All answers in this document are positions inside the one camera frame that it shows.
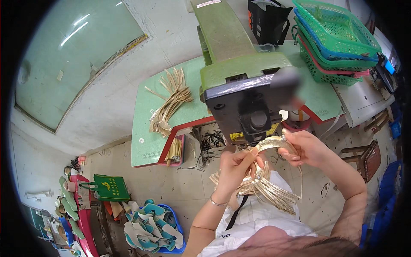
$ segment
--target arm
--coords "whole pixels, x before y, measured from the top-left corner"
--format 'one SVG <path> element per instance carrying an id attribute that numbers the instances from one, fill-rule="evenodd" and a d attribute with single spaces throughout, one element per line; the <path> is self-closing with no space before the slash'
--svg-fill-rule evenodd
<path id="1" fill-rule="evenodd" d="M 328 161 L 324 162 L 320 169 L 334 184 L 338 185 L 345 199 L 342 213 L 332 228 L 331 236 L 347 237 L 359 245 L 367 205 L 367 186 L 364 179 L 358 171 L 335 153 L 330 154 Z"/>
<path id="2" fill-rule="evenodd" d="M 358 245 L 367 204 L 367 186 L 363 178 L 351 165 L 309 132 L 284 131 L 284 133 L 300 157 L 288 153 L 284 148 L 280 148 L 278 152 L 295 167 L 305 162 L 320 168 L 333 183 L 338 185 L 345 199 L 342 213 L 331 231 L 331 236 L 349 238 Z"/>
<path id="3" fill-rule="evenodd" d="M 249 169 L 255 169 L 253 164 L 258 152 L 243 150 L 232 153 L 225 149 L 220 158 L 221 174 L 212 200 L 217 204 L 228 203 L 231 195 L 242 182 Z M 197 256 L 215 239 L 215 230 L 224 214 L 226 205 L 217 206 L 208 200 L 193 220 L 190 236 L 183 257 Z"/>

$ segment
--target white shirt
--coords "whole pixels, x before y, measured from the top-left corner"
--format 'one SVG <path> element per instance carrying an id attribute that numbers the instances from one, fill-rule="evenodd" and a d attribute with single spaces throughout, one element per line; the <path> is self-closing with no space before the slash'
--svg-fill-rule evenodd
<path id="1" fill-rule="evenodd" d="M 292 192 L 288 183 L 276 171 L 271 171 L 270 182 Z M 237 199 L 241 204 L 242 197 Z M 300 222 L 300 213 L 295 204 L 296 215 L 280 211 L 272 204 L 263 203 L 255 195 L 250 195 L 238 212 L 236 222 L 227 231 L 225 229 L 233 216 L 230 207 L 226 208 L 223 217 L 215 231 L 216 239 L 206 246 L 197 257 L 214 257 L 237 249 L 260 228 L 275 226 L 284 230 L 289 236 L 317 236 L 311 228 Z"/>

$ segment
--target wooden stool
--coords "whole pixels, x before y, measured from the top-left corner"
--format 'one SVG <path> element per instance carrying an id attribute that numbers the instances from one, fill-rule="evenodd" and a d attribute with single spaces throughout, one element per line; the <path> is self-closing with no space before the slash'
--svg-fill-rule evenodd
<path id="1" fill-rule="evenodd" d="M 388 110 L 387 109 L 383 110 L 382 112 L 374 116 L 373 119 L 374 120 L 370 124 L 364 127 L 364 131 L 368 131 L 374 128 L 373 132 L 375 134 L 378 131 L 380 131 L 380 129 L 388 122 L 388 120 L 390 120 Z"/>
<path id="2" fill-rule="evenodd" d="M 378 142 L 374 140 L 368 146 L 359 146 L 344 148 L 341 150 L 342 153 L 354 153 L 354 156 L 342 158 L 345 162 L 355 162 L 357 164 L 357 171 L 363 177 L 365 183 L 370 181 L 374 176 L 378 167 L 381 164 L 381 153 Z"/>

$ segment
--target silver bracelet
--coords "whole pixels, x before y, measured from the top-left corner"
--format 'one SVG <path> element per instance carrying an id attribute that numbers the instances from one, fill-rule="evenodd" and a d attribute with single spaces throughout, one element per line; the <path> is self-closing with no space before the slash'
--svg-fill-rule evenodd
<path id="1" fill-rule="evenodd" d="M 228 201 L 228 202 L 226 202 L 225 204 L 218 204 L 218 203 L 215 203 L 213 200 L 212 200 L 212 195 L 214 194 L 214 192 L 212 192 L 211 193 L 211 195 L 210 195 L 210 201 L 211 201 L 211 203 L 212 204 L 214 204 L 214 205 L 217 205 L 217 206 L 224 206 L 224 205 L 227 205 L 230 201 Z"/>

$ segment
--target green table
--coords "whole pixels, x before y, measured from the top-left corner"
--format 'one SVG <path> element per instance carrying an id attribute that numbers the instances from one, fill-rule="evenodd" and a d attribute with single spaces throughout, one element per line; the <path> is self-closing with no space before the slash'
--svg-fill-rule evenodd
<path id="1" fill-rule="evenodd" d="M 301 59 L 299 46 L 294 41 L 287 40 L 284 45 L 276 48 L 283 52 L 290 62 L 300 68 L 304 74 L 304 84 L 299 95 L 307 101 L 301 108 L 315 122 L 322 123 L 343 114 L 341 102 L 329 83 L 317 83 L 311 76 L 305 62 Z M 190 87 L 194 101 L 183 103 L 169 120 L 172 128 L 171 134 L 163 138 L 160 133 L 149 132 L 151 110 L 160 108 L 164 100 L 150 93 L 144 87 L 154 90 L 163 96 L 169 96 L 166 89 L 158 81 L 161 76 L 166 77 L 165 72 L 160 72 L 139 85 L 134 108 L 133 132 L 132 132 L 132 166 L 143 167 L 164 163 L 170 145 L 177 131 L 213 121 L 213 116 L 208 113 L 207 107 L 199 99 L 199 88 L 201 85 L 200 70 L 205 66 L 203 57 L 197 57 L 176 66 L 183 67 L 186 84 Z"/>

